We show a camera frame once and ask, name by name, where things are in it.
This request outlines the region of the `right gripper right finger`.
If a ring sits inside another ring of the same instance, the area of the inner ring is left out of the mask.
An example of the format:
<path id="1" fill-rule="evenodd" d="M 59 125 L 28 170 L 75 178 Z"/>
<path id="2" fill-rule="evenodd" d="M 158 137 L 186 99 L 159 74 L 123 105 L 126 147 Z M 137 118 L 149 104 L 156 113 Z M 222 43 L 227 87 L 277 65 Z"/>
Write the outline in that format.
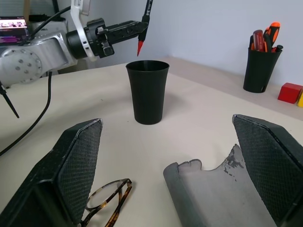
<path id="1" fill-rule="evenodd" d="M 282 126 L 232 117 L 248 174 L 277 227 L 303 227 L 303 146 Z"/>

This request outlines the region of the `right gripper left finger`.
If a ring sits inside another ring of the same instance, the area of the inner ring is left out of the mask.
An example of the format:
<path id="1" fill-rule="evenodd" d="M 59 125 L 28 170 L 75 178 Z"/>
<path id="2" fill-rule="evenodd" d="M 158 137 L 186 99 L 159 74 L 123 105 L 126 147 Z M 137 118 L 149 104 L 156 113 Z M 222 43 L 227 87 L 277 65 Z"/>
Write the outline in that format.
<path id="1" fill-rule="evenodd" d="M 0 227 L 78 227 L 95 177 L 101 119 L 66 129 L 0 213 Z"/>

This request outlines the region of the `red handled screwdriver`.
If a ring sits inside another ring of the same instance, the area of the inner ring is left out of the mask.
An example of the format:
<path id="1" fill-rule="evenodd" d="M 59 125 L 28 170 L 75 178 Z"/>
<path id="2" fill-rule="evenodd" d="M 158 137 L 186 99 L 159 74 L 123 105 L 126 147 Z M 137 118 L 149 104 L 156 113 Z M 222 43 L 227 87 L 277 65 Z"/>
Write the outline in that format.
<path id="1" fill-rule="evenodd" d="M 264 51 L 265 47 L 264 47 L 263 31 L 261 29 L 255 30 L 250 40 L 251 40 L 251 44 L 250 44 L 251 50 L 260 51 L 260 52 Z"/>

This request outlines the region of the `grey glasses case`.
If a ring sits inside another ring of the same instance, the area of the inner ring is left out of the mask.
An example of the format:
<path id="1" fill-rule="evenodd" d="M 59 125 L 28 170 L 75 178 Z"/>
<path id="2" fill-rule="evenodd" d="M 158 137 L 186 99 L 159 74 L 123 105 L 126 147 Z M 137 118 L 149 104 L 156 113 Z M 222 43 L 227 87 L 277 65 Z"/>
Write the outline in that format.
<path id="1" fill-rule="evenodd" d="M 193 159 L 170 164 L 163 175 L 182 227 L 277 227 L 238 145 L 213 170 Z"/>

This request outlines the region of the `black plastic cup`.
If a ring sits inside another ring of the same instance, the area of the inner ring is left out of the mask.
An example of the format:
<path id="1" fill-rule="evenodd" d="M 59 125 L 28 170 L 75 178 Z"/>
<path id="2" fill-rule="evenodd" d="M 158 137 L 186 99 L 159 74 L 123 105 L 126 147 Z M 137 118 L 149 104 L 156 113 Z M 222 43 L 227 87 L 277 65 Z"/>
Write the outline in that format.
<path id="1" fill-rule="evenodd" d="M 135 120 L 144 125 L 162 120 L 169 64 L 163 61 L 133 61 L 126 65 Z"/>

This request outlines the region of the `red and orange markers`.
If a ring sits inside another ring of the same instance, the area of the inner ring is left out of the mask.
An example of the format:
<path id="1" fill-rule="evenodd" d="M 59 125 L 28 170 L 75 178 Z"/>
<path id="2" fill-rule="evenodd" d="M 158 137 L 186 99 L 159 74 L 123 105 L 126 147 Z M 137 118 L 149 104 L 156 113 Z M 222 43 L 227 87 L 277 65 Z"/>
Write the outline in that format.
<path id="1" fill-rule="evenodd" d="M 281 25 L 279 22 L 273 22 L 265 30 L 265 32 L 263 34 L 265 52 L 272 52 L 272 48 L 278 37 L 280 27 L 281 27 Z"/>

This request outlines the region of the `computer monitor screen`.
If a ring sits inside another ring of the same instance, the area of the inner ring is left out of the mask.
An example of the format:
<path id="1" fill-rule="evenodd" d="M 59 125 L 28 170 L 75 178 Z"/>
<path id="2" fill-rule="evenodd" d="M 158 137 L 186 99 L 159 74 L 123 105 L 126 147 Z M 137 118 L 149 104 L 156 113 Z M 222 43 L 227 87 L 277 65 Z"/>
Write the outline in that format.
<path id="1" fill-rule="evenodd" d="M 28 25 L 23 16 L 0 17 L 0 46 L 20 44 L 28 35 Z"/>

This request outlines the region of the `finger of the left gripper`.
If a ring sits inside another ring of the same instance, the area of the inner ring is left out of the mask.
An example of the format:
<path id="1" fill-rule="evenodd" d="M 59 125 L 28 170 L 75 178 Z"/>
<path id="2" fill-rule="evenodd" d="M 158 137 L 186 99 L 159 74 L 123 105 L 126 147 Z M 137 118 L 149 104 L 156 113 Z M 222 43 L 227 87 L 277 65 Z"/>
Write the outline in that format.
<path id="1" fill-rule="evenodd" d="M 110 44 L 120 43 L 132 38 L 137 37 L 148 27 L 147 23 L 140 22 L 132 30 L 107 30 L 107 40 Z"/>
<path id="2" fill-rule="evenodd" d="M 139 23 L 140 23 L 139 21 L 129 20 L 129 21 L 126 21 L 126 22 L 122 22 L 122 23 L 119 23 L 119 24 L 108 26 L 107 29 L 108 30 L 123 30 L 123 29 L 132 30 Z"/>

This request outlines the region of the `red wooden block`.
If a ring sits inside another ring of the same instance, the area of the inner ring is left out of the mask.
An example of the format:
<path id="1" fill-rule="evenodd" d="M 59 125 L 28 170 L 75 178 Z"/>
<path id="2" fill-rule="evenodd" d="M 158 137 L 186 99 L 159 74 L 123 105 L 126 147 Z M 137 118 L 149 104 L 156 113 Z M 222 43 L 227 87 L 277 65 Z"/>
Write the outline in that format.
<path id="1" fill-rule="evenodd" d="M 280 93 L 278 95 L 278 100 L 295 104 L 298 101 L 302 89 L 303 86 L 301 85 L 285 83 L 281 87 Z"/>

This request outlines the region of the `tortoiseshell eyeglasses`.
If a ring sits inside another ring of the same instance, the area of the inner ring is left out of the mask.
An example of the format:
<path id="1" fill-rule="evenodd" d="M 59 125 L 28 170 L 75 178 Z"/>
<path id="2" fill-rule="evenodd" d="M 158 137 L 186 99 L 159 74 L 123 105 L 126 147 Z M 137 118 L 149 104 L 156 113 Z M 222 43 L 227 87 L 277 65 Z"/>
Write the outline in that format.
<path id="1" fill-rule="evenodd" d="M 93 217 L 105 215 L 105 227 L 114 227 L 124 202 L 132 190 L 132 181 L 129 178 L 116 180 L 105 184 L 92 193 L 86 203 L 87 216 L 79 227 L 87 227 Z"/>

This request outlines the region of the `black zip tie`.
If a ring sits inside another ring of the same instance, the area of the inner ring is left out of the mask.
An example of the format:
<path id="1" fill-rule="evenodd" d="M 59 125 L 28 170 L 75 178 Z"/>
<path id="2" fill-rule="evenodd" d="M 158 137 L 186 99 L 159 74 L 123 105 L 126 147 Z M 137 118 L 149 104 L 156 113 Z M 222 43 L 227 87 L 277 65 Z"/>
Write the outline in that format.
<path id="1" fill-rule="evenodd" d="M 14 113 L 14 115 L 19 118 L 19 115 L 15 109 L 15 107 L 13 106 L 12 102 L 10 101 L 7 92 L 4 88 L 4 86 L 2 85 L 2 83 L 0 82 L 0 95 L 2 95 L 5 99 L 5 101 L 7 102 L 8 106 L 10 107 L 10 109 L 12 110 L 12 112 Z"/>

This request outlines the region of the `black tool holder cup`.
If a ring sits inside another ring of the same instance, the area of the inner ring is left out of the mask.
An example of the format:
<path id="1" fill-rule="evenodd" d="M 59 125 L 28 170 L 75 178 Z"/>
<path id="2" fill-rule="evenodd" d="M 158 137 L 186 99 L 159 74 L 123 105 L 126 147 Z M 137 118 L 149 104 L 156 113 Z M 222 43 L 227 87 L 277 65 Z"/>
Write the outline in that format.
<path id="1" fill-rule="evenodd" d="M 264 93 L 281 53 L 248 49 L 243 89 L 251 93 Z"/>

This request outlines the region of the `red marker pen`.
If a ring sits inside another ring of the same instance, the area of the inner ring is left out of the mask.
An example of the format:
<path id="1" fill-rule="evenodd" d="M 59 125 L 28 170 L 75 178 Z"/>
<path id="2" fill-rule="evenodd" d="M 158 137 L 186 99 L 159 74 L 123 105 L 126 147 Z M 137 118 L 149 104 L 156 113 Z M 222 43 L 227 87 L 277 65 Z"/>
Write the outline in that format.
<path id="1" fill-rule="evenodd" d="M 144 15 L 142 17 L 142 22 L 149 24 L 150 21 L 150 13 L 152 8 L 153 0 L 147 0 Z M 147 35 L 147 28 L 139 34 L 138 36 L 138 49 L 137 49 L 137 56 L 139 56 L 143 43 L 145 41 Z"/>

